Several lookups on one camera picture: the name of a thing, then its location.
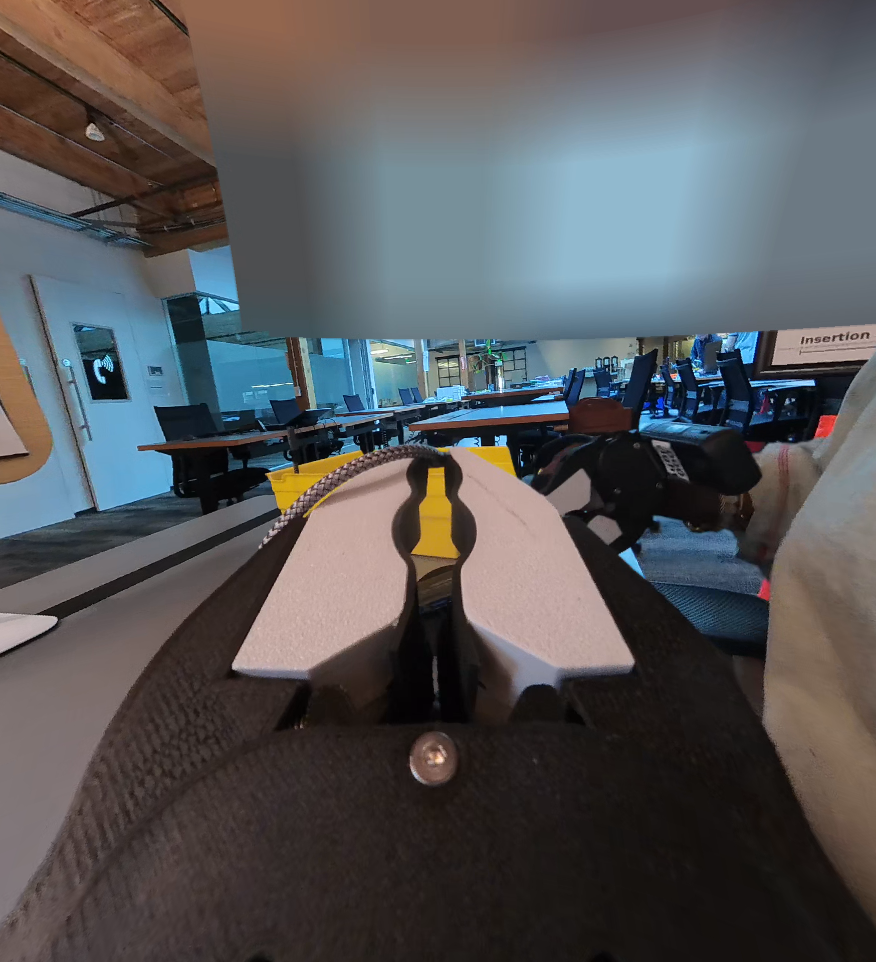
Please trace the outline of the person's cream shirt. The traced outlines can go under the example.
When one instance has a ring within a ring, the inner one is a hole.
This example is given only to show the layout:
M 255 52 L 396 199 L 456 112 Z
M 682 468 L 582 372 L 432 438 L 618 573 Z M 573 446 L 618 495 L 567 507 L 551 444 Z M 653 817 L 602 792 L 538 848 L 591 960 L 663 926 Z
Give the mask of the person's cream shirt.
M 876 354 L 814 466 L 772 567 L 764 722 L 876 924 Z

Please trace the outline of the person's right hand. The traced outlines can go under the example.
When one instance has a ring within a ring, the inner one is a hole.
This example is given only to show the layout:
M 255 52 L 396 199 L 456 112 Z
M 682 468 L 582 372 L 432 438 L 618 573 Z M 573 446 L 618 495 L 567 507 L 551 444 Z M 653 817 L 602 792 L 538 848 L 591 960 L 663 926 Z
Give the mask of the person's right hand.
M 662 513 L 694 532 L 746 531 L 755 505 L 749 493 L 725 496 L 709 488 L 677 484 L 669 489 Z

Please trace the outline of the wooden office desk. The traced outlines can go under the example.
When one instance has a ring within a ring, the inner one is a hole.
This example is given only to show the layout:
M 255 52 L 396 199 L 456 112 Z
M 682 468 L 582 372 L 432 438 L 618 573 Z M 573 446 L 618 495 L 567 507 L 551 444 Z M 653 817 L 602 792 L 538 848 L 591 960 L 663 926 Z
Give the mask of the wooden office desk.
M 230 451 L 237 448 L 243 450 L 254 444 L 286 441 L 292 432 L 288 429 L 265 431 L 249 434 L 217 435 L 207 438 L 189 438 L 172 441 L 142 444 L 137 447 L 139 452 L 159 452 L 171 457 L 172 463 L 180 460 L 186 462 L 182 482 L 191 484 L 192 496 L 197 498 L 204 515 L 217 510 L 222 501 L 234 502 L 243 500 L 244 494 L 253 488 L 250 481 L 261 474 L 257 469 L 244 467 L 240 471 L 213 471 L 216 451 Z
M 458 410 L 409 425 L 413 434 L 424 435 L 435 447 L 447 447 L 463 439 L 479 439 L 482 446 L 494 446 L 499 437 L 511 438 L 530 430 L 565 425 L 569 408 L 562 400 L 529 404 L 485 406 Z

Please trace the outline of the wooden poster board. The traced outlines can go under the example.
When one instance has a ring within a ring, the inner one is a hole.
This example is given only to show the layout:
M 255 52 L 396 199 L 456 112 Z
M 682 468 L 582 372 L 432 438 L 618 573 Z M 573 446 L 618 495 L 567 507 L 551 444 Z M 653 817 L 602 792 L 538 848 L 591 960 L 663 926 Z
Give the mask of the wooden poster board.
M 13 343 L 0 319 L 0 402 L 28 455 L 0 459 L 0 485 L 16 483 L 40 470 L 52 450 L 46 416 Z

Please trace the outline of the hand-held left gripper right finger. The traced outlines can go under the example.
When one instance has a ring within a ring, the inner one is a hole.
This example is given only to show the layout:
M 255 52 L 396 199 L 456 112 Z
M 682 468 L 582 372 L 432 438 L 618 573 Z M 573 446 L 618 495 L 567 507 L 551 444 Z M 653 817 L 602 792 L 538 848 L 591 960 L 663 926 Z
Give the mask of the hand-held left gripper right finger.
M 508 719 L 529 687 L 623 675 L 635 658 L 543 495 L 462 449 L 447 482 L 459 552 L 456 603 L 476 638 L 480 722 Z

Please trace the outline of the yellow plastic bin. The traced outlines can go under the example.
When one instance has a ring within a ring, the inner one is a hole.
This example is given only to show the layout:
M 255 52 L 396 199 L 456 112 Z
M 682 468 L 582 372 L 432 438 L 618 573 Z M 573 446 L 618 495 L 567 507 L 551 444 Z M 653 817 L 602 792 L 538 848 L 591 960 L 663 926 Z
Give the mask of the yellow plastic bin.
M 475 454 L 511 477 L 516 476 L 512 457 L 505 446 L 470 447 L 464 448 L 464 451 Z M 270 472 L 268 478 L 278 508 L 285 512 L 320 478 L 361 456 L 361 452 L 353 451 L 303 464 L 298 471 L 288 467 Z M 427 494 L 420 503 L 419 519 L 420 540 L 412 554 L 425 558 L 455 560 L 458 552 L 452 541 L 452 506 L 446 497 L 442 467 L 429 471 Z

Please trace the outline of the black office chair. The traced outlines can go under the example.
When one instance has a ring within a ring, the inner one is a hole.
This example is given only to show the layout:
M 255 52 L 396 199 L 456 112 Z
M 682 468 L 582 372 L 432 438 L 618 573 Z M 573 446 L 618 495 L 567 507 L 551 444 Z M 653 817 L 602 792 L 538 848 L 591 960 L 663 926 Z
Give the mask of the black office chair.
M 155 407 L 155 415 L 168 442 L 210 439 L 222 435 L 205 403 Z M 180 499 L 198 499 L 208 514 L 223 501 L 232 505 L 267 482 L 263 467 L 248 466 L 251 452 L 237 448 L 241 464 L 231 469 L 229 448 L 205 447 L 171 452 L 172 490 Z
M 738 350 L 720 352 L 717 363 L 723 381 L 724 398 L 719 424 L 747 437 L 756 407 L 750 381 L 751 367 L 743 362 Z
M 659 351 L 654 348 L 646 354 L 637 355 L 633 361 L 629 378 L 620 396 L 620 403 L 629 414 L 629 428 L 637 429 L 640 415 L 648 401 L 651 379 L 659 363 Z

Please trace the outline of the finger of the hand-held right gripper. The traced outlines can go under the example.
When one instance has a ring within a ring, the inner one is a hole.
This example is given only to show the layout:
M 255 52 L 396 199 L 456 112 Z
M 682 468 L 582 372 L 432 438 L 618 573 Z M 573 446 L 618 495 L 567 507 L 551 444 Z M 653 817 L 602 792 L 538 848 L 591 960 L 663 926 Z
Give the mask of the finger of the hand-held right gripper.
M 579 467 L 550 491 L 550 504 L 560 515 L 595 510 L 598 496 L 587 471 Z
M 595 515 L 588 522 L 588 528 L 606 545 L 612 548 L 619 558 L 632 568 L 640 577 L 645 574 L 632 548 L 632 542 L 621 526 L 611 517 Z

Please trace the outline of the brown wooden chair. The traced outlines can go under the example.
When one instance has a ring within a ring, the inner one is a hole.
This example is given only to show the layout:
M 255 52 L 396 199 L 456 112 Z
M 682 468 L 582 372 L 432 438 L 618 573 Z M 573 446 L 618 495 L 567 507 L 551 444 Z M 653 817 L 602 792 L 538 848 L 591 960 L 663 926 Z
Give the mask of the brown wooden chair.
M 579 400 L 569 409 L 569 435 L 598 436 L 633 430 L 633 411 L 615 399 L 600 396 Z

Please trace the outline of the person's right forearm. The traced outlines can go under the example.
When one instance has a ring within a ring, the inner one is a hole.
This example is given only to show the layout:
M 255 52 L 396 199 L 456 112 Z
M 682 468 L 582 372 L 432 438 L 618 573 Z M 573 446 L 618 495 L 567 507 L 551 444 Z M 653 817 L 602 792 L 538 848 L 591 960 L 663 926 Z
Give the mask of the person's right forearm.
M 829 438 L 774 442 L 755 456 L 761 478 L 748 493 L 751 508 L 740 515 L 745 525 L 735 531 L 735 538 L 738 556 L 756 566 L 765 581 L 771 578 L 782 540 L 829 461 L 829 447 Z

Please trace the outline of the white door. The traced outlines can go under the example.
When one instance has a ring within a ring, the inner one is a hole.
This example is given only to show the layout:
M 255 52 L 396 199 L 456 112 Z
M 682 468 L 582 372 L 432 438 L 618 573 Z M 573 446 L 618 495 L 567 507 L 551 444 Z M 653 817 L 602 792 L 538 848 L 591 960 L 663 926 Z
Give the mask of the white door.
M 164 494 L 166 455 L 139 452 L 164 439 L 155 407 L 183 401 L 178 364 L 162 302 L 30 275 L 76 458 L 76 481 L 88 506 L 103 511 Z M 112 328 L 128 401 L 91 401 L 72 325 Z

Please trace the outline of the dark fabric office chair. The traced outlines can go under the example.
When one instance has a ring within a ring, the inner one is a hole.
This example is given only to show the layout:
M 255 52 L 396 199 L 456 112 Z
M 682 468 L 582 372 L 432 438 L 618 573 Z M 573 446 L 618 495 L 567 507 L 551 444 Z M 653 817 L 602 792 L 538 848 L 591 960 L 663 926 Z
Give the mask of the dark fabric office chair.
M 720 651 L 765 659 L 769 604 L 759 595 L 763 576 L 739 558 L 733 534 L 695 534 L 662 518 L 636 552 L 648 582 Z

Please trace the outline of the black phone sign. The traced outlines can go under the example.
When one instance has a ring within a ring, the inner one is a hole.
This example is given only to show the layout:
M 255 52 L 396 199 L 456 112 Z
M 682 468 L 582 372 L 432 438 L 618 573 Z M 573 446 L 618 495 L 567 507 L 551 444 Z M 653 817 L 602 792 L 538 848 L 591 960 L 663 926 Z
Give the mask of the black phone sign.
M 72 325 L 91 401 L 128 401 L 115 332 L 88 323 Z

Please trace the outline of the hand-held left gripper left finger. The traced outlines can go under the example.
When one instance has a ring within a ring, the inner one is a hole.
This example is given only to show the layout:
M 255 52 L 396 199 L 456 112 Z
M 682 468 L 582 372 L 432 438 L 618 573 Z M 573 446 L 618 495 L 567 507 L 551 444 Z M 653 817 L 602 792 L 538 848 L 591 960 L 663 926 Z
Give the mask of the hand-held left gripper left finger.
M 360 711 L 429 715 L 433 655 L 411 553 L 429 470 L 448 460 L 369 454 L 304 492 L 259 547 L 288 553 L 232 670 L 341 688 Z

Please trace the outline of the framed instruction sign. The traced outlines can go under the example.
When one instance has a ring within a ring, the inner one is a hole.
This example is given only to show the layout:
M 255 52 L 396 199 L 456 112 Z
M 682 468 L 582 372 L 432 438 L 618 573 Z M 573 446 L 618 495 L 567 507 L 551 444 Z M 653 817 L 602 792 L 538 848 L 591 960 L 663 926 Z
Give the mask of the framed instruction sign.
M 760 380 L 814 379 L 855 373 L 876 352 L 876 324 L 762 332 L 754 376 Z

